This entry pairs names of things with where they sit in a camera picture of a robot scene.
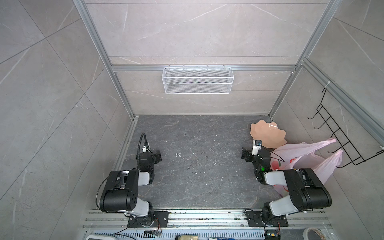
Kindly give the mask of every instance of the gray marble floor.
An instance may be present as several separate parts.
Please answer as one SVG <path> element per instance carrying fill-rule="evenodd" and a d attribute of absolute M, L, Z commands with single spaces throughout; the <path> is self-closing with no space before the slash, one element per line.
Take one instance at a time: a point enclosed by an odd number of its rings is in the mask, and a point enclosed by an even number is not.
<path fill-rule="evenodd" d="M 140 198 L 155 207 L 262 207 L 279 198 L 261 185 L 253 165 L 240 158 L 251 149 L 251 123 L 268 116 L 140 116 L 123 169 L 136 167 L 137 144 L 147 135 L 160 150 L 152 185 L 139 187 Z"/>

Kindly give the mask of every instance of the cable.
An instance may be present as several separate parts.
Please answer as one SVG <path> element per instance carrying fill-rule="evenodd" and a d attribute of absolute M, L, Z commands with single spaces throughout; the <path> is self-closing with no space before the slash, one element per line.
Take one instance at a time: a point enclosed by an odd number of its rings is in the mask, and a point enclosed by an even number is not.
<path fill-rule="evenodd" d="M 275 158 L 275 157 L 270 157 L 270 158 L 273 158 L 273 159 L 276 159 L 276 160 L 279 160 L 279 161 L 281 161 L 280 159 L 278 159 L 278 158 Z"/>
<path fill-rule="evenodd" d="M 246 216 L 246 214 L 245 214 L 246 211 L 253 211 L 253 210 L 252 210 L 252 209 L 245 209 L 245 210 L 244 210 L 244 215 L 245 215 L 245 216 Z"/>
<path fill-rule="evenodd" d="M 158 231 L 158 230 L 159 230 L 159 228 L 160 228 L 160 233 L 162 233 L 162 232 L 163 232 L 163 230 L 161 229 L 161 226 L 160 226 L 160 222 L 159 222 L 159 219 L 158 219 L 158 218 L 155 218 L 155 220 L 157 221 L 157 230 L 156 230 L 156 231 Z"/>
<path fill-rule="evenodd" d="M 99 188 L 97 189 L 97 192 L 96 192 L 96 198 L 95 198 L 95 203 L 96 203 L 96 207 L 100 210 L 100 211 L 102 211 L 102 212 L 106 212 L 106 213 L 111 213 L 111 212 L 107 212 L 107 211 L 103 211 L 103 210 L 101 210 L 100 209 L 100 206 L 97 204 L 97 195 L 99 194 L 99 191 L 100 191 L 100 188 L 101 188 L 101 186 L 103 185 L 103 183 L 105 182 L 105 181 L 107 181 L 107 179 L 110 177 L 110 175 L 106 178 L 106 179 L 104 179 L 104 181 L 100 184 L 100 186 L 99 186 Z"/>
<path fill-rule="evenodd" d="M 122 231 L 124 231 L 124 230 L 127 230 L 129 227 L 131 227 L 134 223 L 136 222 L 136 218 L 135 218 L 135 220 L 133 221 L 133 223 L 131 224 L 131 225 L 129 225 L 128 226 L 128 224 L 127 224 L 127 227 L 126 228 L 124 228 L 123 230 L 121 230 L 121 231 L 118 231 L 117 233 L 113 233 L 112 235 L 122 235 L 122 234 L 118 234 L 118 233 L 121 233 Z"/>
<path fill-rule="evenodd" d="M 266 227 L 267 223 L 269 223 L 271 220 L 276 219 L 276 218 L 278 218 L 278 217 L 280 217 L 280 216 L 276 216 L 276 217 L 270 218 L 270 219 L 265 223 L 265 225 L 264 225 L 264 229 L 263 229 L 264 237 L 266 236 L 266 234 L 265 234 L 265 227 Z"/>
<path fill-rule="evenodd" d="M 139 140 L 139 145 L 137 146 L 137 169 L 139 169 L 140 167 L 140 146 L 141 146 L 141 140 L 143 139 L 144 137 L 144 144 L 146 144 L 146 148 L 147 148 L 147 145 L 148 145 L 148 142 L 147 142 L 147 136 L 145 135 L 145 133 L 142 133 L 141 136 L 140 136 L 140 140 Z"/>
<path fill-rule="evenodd" d="M 274 152 L 272 152 L 271 150 L 269 150 L 269 149 L 267 149 L 266 147 L 264 147 L 263 145 L 262 145 L 262 148 L 263 149 L 265 149 L 265 150 L 267 150 L 268 152 L 270 152 L 270 153 L 273 153 L 273 154 L 275 154 L 276 156 L 278 156 L 279 158 L 281 158 L 281 160 L 280 159 L 278 159 L 279 161 L 282 161 L 282 162 L 285 162 L 284 161 L 284 159 L 282 158 L 282 157 L 280 157 L 279 155 L 277 155 L 276 153 L 274 153 Z"/>
<path fill-rule="evenodd" d="M 279 231 L 277 232 L 277 235 L 280 233 L 280 222 L 277 222 L 279 224 Z"/>
<path fill-rule="evenodd" d="M 320 239 L 321 240 L 326 240 L 326 237 L 324 236 L 324 234 L 319 231 L 317 228 L 313 228 L 313 227 L 309 227 L 309 228 L 306 228 L 303 232 L 303 238 L 304 240 L 308 240 L 308 232 L 309 231 L 314 231 L 317 235 L 319 235 Z"/>
<path fill-rule="evenodd" d="M 129 237 L 129 238 L 132 238 L 133 240 L 136 240 L 136 238 L 134 238 L 134 237 L 130 237 L 130 236 L 127 236 L 127 235 L 124 235 L 124 234 L 114 233 L 114 234 L 112 234 L 112 235 L 120 235 L 120 236 Z"/>

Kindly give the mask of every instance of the black cable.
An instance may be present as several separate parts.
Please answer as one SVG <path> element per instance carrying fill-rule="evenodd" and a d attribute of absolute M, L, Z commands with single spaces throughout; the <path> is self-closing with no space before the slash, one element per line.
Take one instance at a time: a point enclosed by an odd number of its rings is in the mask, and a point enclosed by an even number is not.
<path fill-rule="evenodd" d="M 276 159 L 276 160 L 279 160 L 279 161 L 281 161 L 280 159 L 278 159 L 278 158 L 275 158 L 275 157 L 270 157 L 270 158 L 273 158 L 273 159 Z"/>
<path fill-rule="evenodd" d="M 135 218 L 135 220 L 133 221 L 133 223 L 132 223 L 131 225 L 128 226 L 128 224 L 127 224 L 127 227 L 126 227 L 126 228 L 124 228 L 124 229 L 121 230 L 121 231 L 118 231 L 117 233 L 113 233 L 112 235 L 122 235 L 122 234 L 119 234 L 119 233 L 121 233 L 122 231 L 127 230 L 127 229 L 128 229 L 129 227 L 131 227 L 135 222 L 136 222 L 136 218 Z"/>
<path fill-rule="evenodd" d="M 278 217 L 280 217 L 280 216 L 276 216 L 276 217 L 270 218 L 270 219 L 265 223 L 265 225 L 264 225 L 264 229 L 263 229 L 264 237 L 266 236 L 266 234 L 265 234 L 265 227 L 266 227 L 267 223 L 269 223 L 269 221 L 271 221 L 271 220 L 273 220 L 273 219 L 276 219 L 276 218 L 278 218 Z"/>
<path fill-rule="evenodd" d="M 107 181 L 107 179 L 108 179 L 109 177 L 110 177 L 110 176 L 108 176 L 106 179 L 104 179 L 104 181 L 102 181 L 102 183 L 100 184 L 100 186 L 99 186 L 99 188 L 97 189 L 97 192 L 96 192 L 96 197 L 95 197 L 96 207 L 97 207 L 100 211 L 102 211 L 102 212 L 106 212 L 106 211 L 101 210 L 100 207 L 99 207 L 99 205 L 97 204 L 97 195 L 99 194 L 99 191 L 100 191 L 101 186 L 103 185 L 103 183 L 104 183 L 105 181 Z"/>
<path fill-rule="evenodd" d="M 252 209 L 244 209 L 244 215 L 246 216 L 245 212 L 246 211 L 253 211 Z"/>
<path fill-rule="evenodd" d="M 266 147 L 264 147 L 264 146 L 262 146 L 262 148 L 263 148 L 263 149 L 265 149 L 265 150 L 267 150 L 267 151 L 268 151 L 268 152 L 270 152 L 270 153 L 273 153 L 273 154 L 275 154 L 275 155 L 276 155 L 276 156 L 278 156 L 279 158 L 281 158 L 281 160 L 280 160 L 280 159 L 278 159 L 279 161 L 285 162 L 285 161 L 284 161 L 284 159 L 283 159 L 282 157 L 280 157 L 279 155 L 277 155 L 276 153 L 272 152 L 271 150 L 267 149 L 267 148 L 266 148 Z"/>
<path fill-rule="evenodd" d="M 136 238 L 134 238 L 134 237 L 130 237 L 130 236 L 127 236 L 127 235 L 124 235 L 124 234 L 114 233 L 114 234 L 112 234 L 112 235 L 120 235 L 120 236 L 129 237 L 129 238 L 132 238 L 133 240 L 136 240 Z"/>
<path fill-rule="evenodd" d="M 141 146 L 141 140 L 143 139 L 143 137 L 144 137 L 145 148 L 146 149 L 148 148 L 147 136 L 145 135 L 145 133 L 142 133 L 139 139 L 139 145 L 137 146 L 137 169 L 139 170 L 140 170 L 140 146 Z"/>

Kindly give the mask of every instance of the gray tile wall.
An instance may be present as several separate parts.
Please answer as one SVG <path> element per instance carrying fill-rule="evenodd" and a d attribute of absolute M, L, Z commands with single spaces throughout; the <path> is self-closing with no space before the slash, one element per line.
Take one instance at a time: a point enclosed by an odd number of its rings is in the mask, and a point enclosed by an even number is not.
<path fill-rule="evenodd" d="M 114 64 L 295 64 L 327 3 L 86 2 Z"/>
<path fill-rule="evenodd" d="M 165 94 L 161 71 L 118 72 L 133 111 L 140 114 L 267 115 L 288 71 L 235 71 L 229 94 Z"/>
<path fill-rule="evenodd" d="M 128 114 L 71 0 L 0 11 L 0 239 L 75 239 Z"/>
<path fill-rule="evenodd" d="M 343 0 L 310 56 L 318 67 L 382 125 L 384 125 L 383 13 L 382 0 Z M 343 130 L 349 134 L 365 158 L 381 149 L 348 112 L 337 103 L 332 108 L 339 124 L 343 125 Z M 375 240 L 384 237 L 383 160 L 384 155 L 379 155 L 358 166 L 347 166 L 335 173 L 335 178 L 348 201 Z"/>
<path fill-rule="evenodd" d="M 326 0 L 87 0 L 115 65 L 296 64 Z M 166 95 L 158 72 L 119 72 L 136 114 L 268 114 L 288 72 L 236 72 L 228 95 Z"/>
<path fill-rule="evenodd" d="M 316 113 L 323 96 L 322 90 L 323 86 L 306 70 L 299 73 L 273 118 L 279 128 L 287 131 L 288 142 L 318 142 L 331 136 L 332 132 L 326 125 L 314 129 L 324 122 L 319 115 L 308 119 Z M 379 143 L 328 92 L 323 105 L 365 159 L 381 150 Z M 327 151 L 332 152 L 339 146 L 333 143 L 318 154 L 328 157 L 330 154 Z M 352 158 L 356 156 L 351 146 L 346 145 L 346 149 Z M 349 161 L 344 153 L 342 164 Z M 335 169 L 325 184 L 332 196 L 332 206 L 325 211 L 339 239 L 382 239 L 383 171 L 384 155 L 379 155 L 357 166 L 350 164 Z"/>
<path fill-rule="evenodd" d="M 310 59 L 384 125 L 384 2 L 344 0 Z"/>

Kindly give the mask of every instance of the white cable tie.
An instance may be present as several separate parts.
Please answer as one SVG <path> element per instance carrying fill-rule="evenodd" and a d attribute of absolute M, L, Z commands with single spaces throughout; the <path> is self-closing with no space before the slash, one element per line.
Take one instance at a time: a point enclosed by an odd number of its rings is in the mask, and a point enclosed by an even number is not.
<path fill-rule="evenodd" d="M 324 88 L 327 88 L 328 84 L 330 84 L 330 83 L 336 83 L 336 82 L 328 81 L 328 83 L 325 85 Z"/>

